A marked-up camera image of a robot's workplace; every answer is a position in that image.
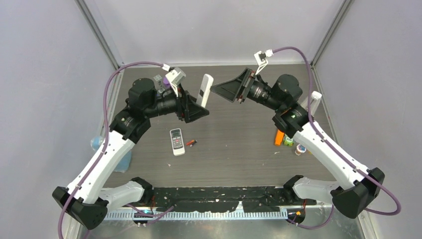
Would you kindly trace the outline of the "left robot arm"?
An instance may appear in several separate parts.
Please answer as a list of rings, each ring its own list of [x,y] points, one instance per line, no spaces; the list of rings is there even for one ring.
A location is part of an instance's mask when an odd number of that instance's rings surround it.
[[[119,207],[131,203],[149,205],[154,189],[140,177],[108,190],[103,190],[103,186],[118,163],[148,131],[152,118],[175,113],[179,120],[190,123],[207,116],[212,83],[213,78],[204,75],[200,92],[193,97],[182,86],[159,94],[153,80],[135,80],[128,91],[125,108],[109,124],[102,145],[68,186],[53,191],[55,201],[89,230],[99,226],[108,212]]]

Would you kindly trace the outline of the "red and white remote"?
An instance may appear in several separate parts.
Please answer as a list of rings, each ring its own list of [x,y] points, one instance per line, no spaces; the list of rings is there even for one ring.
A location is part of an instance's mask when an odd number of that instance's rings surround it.
[[[197,96],[196,103],[201,107],[205,108],[208,102],[208,98],[211,92],[211,86],[213,85],[214,78],[209,74],[204,74],[201,82],[201,87]]]

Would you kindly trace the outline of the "white remote control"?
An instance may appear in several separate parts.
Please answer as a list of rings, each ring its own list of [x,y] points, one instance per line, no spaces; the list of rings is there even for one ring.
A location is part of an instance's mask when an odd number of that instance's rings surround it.
[[[175,128],[169,131],[172,152],[174,156],[180,156],[185,154],[185,144],[182,136],[182,131],[180,128]]]

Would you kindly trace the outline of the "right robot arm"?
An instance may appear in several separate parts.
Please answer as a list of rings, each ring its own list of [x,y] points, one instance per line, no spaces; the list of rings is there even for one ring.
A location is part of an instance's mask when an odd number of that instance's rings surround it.
[[[246,68],[238,77],[211,86],[211,92],[234,102],[253,100],[274,110],[278,130],[304,146],[333,175],[335,181],[312,180],[296,175],[284,184],[284,198],[290,204],[302,199],[331,203],[344,216],[354,219],[378,196],[385,174],[368,169],[352,159],[323,132],[298,102],[303,90],[296,77],[281,75],[270,87],[260,75]]]

